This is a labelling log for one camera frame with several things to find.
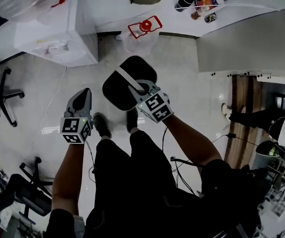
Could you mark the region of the person's black shorts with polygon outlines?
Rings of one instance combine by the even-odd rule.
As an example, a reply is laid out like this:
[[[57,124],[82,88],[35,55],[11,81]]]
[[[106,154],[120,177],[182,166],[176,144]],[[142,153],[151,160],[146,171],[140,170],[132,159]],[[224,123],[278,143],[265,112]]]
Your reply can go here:
[[[132,152],[110,139],[96,147],[96,195],[84,238],[170,238],[194,234],[198,198],[175,185],[171,165],[144,132],[130,136]]]

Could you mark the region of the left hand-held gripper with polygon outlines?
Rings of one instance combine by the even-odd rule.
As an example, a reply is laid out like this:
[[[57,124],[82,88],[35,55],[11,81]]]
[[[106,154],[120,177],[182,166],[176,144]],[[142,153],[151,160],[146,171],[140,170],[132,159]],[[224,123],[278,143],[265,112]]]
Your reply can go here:
[[[84,144],[93,129],[92,93],[82,89],[68,101],[64,117],[60,120],[60,134],[70,144]]]

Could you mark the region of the person's right forearm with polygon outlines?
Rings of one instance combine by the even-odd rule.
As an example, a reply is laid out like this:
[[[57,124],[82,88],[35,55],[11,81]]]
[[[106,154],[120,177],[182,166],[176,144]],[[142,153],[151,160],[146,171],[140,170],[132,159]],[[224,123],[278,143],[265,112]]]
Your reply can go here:
[[[211,161],[222,159],[218,150],[206,136],[175,115],[170,115],[163,120],[163,123],[167,126],[186,157],[198,169]]]

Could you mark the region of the white paper bag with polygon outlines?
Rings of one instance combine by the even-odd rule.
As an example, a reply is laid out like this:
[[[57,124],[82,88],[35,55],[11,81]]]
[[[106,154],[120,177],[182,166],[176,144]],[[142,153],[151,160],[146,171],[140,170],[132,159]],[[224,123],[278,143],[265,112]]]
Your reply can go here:
[[[226,1],[228,0],[201,0],[197,2],[195,8],[204,8],[207,10],[212,10],[215,7],[224,6]]]

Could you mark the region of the small drink can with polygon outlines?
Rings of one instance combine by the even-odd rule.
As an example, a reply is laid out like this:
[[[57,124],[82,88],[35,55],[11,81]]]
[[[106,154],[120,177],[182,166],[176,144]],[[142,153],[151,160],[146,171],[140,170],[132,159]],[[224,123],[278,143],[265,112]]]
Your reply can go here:
[[[206,16],[204,17],[204,21],[205,21],[205,23],[207,23],[207,24],[216,21],[216,19],[217,19],[217,16],[216,16],[216,13],[215,13],[215,12],[214,12],[214,13],[211,13],[211,14],[209,14],[209,15],[206,15]]]

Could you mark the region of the person's left shoe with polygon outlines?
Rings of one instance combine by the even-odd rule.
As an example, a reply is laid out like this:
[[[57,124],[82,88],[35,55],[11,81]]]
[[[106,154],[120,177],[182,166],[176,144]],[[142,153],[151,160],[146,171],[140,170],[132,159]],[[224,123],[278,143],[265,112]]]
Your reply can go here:
[[[102,113],[95,113],[93,116],[94,127],[100,137],[111,139],[112,134],[108,126],[108,120]]]

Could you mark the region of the person's left forearm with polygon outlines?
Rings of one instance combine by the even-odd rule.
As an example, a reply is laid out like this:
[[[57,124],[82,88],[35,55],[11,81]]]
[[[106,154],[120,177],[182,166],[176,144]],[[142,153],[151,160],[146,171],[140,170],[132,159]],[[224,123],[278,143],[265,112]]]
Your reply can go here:
[[[52,191],[52,210],[63,209],[78,215],[78,200],[82,183],[83,144],[70,144],[57,171]]]

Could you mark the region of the person's black shirt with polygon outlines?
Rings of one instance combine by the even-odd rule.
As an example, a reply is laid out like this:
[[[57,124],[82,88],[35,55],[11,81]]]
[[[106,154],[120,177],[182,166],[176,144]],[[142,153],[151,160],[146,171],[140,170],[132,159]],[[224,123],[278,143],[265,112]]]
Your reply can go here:
[[[198,224],[194,234],[170,238],[252,238],[260,218],[257,178],[247,168],[232,169],[222,160],[209,162],[201,172]],[[86,220],[63,209],[50,214],[46,238],[84,238]]]

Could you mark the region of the brown bottle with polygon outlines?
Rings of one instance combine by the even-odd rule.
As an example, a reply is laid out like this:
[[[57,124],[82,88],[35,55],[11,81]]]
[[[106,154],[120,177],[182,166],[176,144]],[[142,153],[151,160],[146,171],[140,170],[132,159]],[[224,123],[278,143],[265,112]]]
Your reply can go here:
[[[191,14],[193,20],[197,20],[199,17],[204,16],[210,10],[209,6],[203,6],[196,9],[194,13]]]

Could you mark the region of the black oval pad with white strap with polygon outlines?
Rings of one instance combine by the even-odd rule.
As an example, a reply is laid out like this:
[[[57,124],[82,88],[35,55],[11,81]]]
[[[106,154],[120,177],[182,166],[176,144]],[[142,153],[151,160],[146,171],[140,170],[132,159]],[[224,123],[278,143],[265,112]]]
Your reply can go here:
[[[157,82],[156,71],[141,57],[131,56],[127,58],[118,69],[122,69],[134,80],[150,80]],[[118,109],[131,110],[136,104],[129,86],[131,84],[115,70],[103,83],[103,95]]]

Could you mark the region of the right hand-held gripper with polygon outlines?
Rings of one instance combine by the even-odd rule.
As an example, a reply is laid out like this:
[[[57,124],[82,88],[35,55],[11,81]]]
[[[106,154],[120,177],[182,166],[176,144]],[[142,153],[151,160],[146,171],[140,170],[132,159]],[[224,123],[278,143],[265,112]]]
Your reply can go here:
[[[129,85],[128,88],[133,95],[137,104],[137,109],[140,110],[147,118],[150,118],[155,123],[160,123],[173,114],[168,96],[158,91],[158,87],[151,80],[138,79],[137,83],[143,88],[137,90]]]

